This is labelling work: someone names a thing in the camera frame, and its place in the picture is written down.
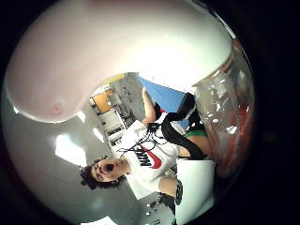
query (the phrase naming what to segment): red swoosh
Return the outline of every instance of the red swoosh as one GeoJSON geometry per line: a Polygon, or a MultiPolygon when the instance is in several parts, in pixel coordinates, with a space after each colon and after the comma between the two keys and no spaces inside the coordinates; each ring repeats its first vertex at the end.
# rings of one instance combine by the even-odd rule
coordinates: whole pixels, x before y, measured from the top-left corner
{"type": "Polygon", "coordinates": [[[157,169],[157,168],[159,168],[161,166],[161,160],[160,160],[160,158],[157,157],[156,155],[154,155],[151,151],[149,151],[148,149],[146,149],[144,146],[140,145],[140,147],[154,161],[154,165],[152,167],[150,167],[150,168],[151,169],[157,169]]]}

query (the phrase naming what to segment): nike logo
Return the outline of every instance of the nike logo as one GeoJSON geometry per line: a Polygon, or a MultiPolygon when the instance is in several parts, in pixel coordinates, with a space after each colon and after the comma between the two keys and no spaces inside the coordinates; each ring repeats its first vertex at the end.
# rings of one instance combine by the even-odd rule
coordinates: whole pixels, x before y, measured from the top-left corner
{"type": "Polygon", "coordinates": [[[139,144],[139,146],[141,147],[141,149],[144,152],[135,152],[138,160],[141,163],[141,166],[151,166],[151,169],[157,169],[161,166],[161,160],[159,157],[157,157],[153,152],[149,151],[147,148],[145,148],[144,146],[142,146],[141,144],[139,144]]]}

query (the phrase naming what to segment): dark hair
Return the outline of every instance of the dark hair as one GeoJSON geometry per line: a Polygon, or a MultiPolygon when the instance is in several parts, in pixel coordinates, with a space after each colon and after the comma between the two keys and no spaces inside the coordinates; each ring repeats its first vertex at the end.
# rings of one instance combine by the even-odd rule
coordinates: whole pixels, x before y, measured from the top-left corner
{"type": "Polygon", "coordinates": [[[92,165],[88,165],[86,167],[80,168],[80,175],[82,177],[81,184],[83,186],[87,185],[89,186],[92,190],[95,188],[117,188],[120,186],[121,182],[126,180],[126,177],[124,175],[120,176],[118,178],[118,181],[111,181],[111,182],[99,182],[97,181],[91,174],[92,167],[95,163],[100,162],[101,160],[105,159],[107,156],[100,158],[100,159],[95,159],[94,163],[92,165]]]}

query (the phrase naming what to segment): open mouth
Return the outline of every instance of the open mouth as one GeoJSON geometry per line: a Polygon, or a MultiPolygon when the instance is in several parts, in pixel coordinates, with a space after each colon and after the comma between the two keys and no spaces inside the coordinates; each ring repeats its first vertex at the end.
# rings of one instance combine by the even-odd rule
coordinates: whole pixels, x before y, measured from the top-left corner
{"type": "Polygon", "coordinates": [[[113,165],[113,164],[105,164],[105,165],[103,166],[103,171],[104,171],[105,173],[109,173],[109,172],[111,172],[111,171],[113,170],[113,168],[114,168],[114,165],[113,165]]]}

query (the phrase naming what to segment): transparent glass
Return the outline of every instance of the transparent glass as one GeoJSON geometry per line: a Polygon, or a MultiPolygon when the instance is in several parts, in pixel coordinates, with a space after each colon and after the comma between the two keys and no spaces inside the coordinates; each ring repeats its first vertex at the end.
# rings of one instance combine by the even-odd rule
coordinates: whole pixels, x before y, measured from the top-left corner
{"type": "Polygon", "coordinates": [[[251,68],[241,47],[232,47],[228,60],[197,83],[195,97],[217,173],[228,177],[247,157],[254,122],[251,68]]]}

